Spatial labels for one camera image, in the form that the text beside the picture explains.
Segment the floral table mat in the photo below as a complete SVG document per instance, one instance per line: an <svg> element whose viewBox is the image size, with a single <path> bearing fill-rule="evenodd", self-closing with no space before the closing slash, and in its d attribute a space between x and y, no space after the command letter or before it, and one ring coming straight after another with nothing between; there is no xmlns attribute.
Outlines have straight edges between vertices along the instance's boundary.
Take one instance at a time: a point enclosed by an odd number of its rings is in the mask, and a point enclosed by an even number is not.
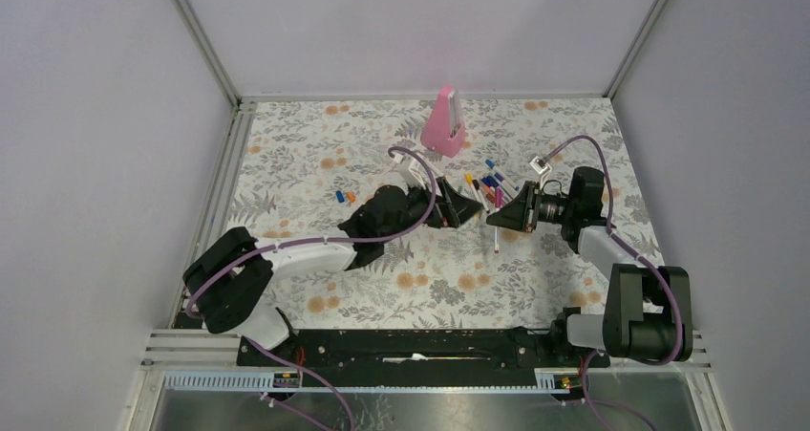
<svg viewBox="0 0 810 431"><path fill-rule="evenodd" d="M467 188L465 173L487 176L487 159L523 183L535 178L531 159L550 155L553 193L567 189L575 168L606 165L613 190L602 200L614 207L617 231L662 262L608 99L465 99L461 106L460 152L426 154L453 187ZM263 240L332 232L377 188L402 184L387 151L417 149L432 108L416 99L254 104L228 225ZM274 278L263 300L297 329L544 328L566 307L602 312L607 293L607 279L570 250L557 226L498 231L476 216L458 229L421 227L361 269Z"/></svg>

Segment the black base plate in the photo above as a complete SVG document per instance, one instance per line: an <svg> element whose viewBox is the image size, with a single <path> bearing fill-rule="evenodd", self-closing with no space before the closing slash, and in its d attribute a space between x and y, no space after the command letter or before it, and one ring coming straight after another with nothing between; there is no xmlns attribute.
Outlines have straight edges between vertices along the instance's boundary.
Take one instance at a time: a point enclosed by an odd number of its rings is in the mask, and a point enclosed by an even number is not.
<svg viewBox="0 0 810 431"><path fill-rule="evenodd" d="M586 348L557 330L301 330L268 356L245 339L240 367L275 367L280 359L338 388L541 388L541 374L579 374Z"/></svg>

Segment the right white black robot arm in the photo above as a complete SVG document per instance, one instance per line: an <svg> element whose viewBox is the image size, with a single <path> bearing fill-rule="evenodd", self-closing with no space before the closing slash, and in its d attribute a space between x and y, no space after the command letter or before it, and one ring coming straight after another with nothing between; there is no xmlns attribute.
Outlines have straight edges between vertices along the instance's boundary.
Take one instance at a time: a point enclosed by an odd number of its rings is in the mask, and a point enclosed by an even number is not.
<svg viewBox="0 0 810 431"><path fill-rule="evenodd" d="M566 193L525 183L486 222L525 233L540 223L559 226L570 249L607 278L603 313L565 310L553 323L547 350L557 364L574 364L586 349L649 364L687 361L693 352L689 274L651 264L617 236L602 214L606 182L603 171L580 166Z"/></svg>

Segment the pink metronome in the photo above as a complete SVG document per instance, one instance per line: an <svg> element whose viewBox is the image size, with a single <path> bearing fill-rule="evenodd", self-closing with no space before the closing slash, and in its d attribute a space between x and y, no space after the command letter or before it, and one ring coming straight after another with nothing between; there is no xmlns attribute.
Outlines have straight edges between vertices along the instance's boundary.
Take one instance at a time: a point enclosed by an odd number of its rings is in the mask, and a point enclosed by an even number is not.
<svg viewBox="0 0 810 431"><path fill-rule="evenodd" d="M462 118L458 91L445 85L439 91L430 116L425 121L421 144L428 150L453 158L466 141L466 124Z"/></svg>

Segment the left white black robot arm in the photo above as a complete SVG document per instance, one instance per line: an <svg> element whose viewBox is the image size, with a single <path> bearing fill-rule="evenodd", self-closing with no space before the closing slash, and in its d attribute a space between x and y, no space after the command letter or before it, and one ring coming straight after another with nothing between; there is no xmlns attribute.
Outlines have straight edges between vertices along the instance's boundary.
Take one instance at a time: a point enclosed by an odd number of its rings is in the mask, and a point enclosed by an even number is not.
<svg viewBox="0 0 810 431"><path fill-rule="evenodd" d="M459 228L483 209L445 178L385 184L327 235L262 243L243 226L223 234L183 273L187 310L212 334L237 334L258 344L275 365L293 359L296 340L281 310L262 304L272 279L361 269L392 240L419 226Z"/></svg>

